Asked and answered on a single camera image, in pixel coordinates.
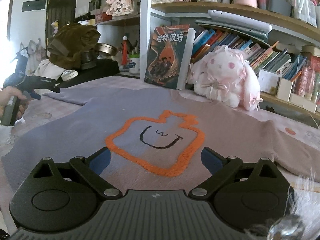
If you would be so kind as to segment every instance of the red tassel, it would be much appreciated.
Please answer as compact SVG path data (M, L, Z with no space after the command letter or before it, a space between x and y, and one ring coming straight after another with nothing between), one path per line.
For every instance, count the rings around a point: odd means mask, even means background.
M123 41L123 51L122 51L122 62L123 66L127 65L128 62L128 50L127 50L127 41L126 38Z

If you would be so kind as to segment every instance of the gray ribbed panel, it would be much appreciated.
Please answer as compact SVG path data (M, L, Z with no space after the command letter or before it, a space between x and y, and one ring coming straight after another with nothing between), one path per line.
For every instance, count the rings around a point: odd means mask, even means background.
M84 225L58 234L18 230L11 240L248 240L223 224L204 201L182 190L135 191L105 201Z

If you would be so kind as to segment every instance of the human hand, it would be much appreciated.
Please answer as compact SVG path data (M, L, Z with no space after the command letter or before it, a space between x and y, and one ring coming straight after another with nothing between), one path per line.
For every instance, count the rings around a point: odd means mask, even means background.
M16 96L21 100L27 99L19 89L14 87L6 87L2 91L0 91L0 119L2 118L2 115L4 113L5 106L9 102L10 97L12 96ZM25 102L19 106L19 111L18 111L16 120L19 120L22 118L22 115L24 114L24 111L28 108L28 105L29 103Z

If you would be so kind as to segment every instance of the harry potter book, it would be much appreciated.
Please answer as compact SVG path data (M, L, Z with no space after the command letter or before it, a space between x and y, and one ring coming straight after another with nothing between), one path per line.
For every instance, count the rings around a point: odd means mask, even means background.
M189 25L156 27L144 81L171 89L184 89L195 34Z

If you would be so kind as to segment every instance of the white tablet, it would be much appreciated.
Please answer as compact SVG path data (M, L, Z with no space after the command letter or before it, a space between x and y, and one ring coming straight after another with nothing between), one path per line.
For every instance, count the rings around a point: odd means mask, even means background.
M257 30L265 34L268 34L272 30L272 25L268 23L257 21L241 15L216 10L208 10L208 14L214 22L241 25L245 28Z

